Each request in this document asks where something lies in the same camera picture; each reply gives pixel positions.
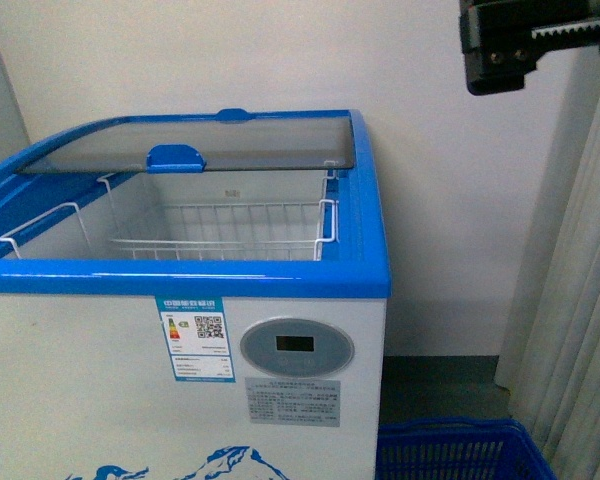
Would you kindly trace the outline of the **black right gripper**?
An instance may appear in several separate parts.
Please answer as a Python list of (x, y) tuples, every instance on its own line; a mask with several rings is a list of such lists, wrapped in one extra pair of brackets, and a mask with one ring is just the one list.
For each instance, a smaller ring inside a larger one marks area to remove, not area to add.
[(600, 1), (461, 1), (459, 35), (469, 93), (517, 91), (549, 52), (600, 54)]

